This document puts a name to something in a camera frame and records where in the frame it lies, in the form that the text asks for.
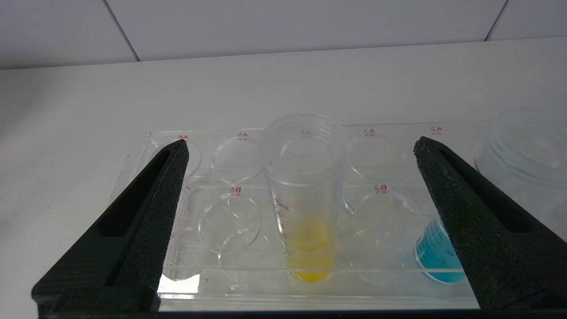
white countertop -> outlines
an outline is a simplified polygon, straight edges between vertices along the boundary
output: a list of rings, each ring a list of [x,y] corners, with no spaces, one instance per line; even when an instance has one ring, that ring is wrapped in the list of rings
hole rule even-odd
[[[567,100],[567,37],[0,71],[0,309],[108,204],[149,131],[486,120]]]

white wall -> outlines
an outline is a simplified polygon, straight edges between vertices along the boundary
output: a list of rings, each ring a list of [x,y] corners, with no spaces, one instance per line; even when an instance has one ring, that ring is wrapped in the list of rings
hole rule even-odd
[[[133,61],[101,0],[0,0],[0,69]]]
[[[567,0],[0,0],[0,69],[565,35]]]
[[[489,40],[567,36],[566,0],[509,0]]]
[[[142,61],[483,41],[504,0],[109,0]]]

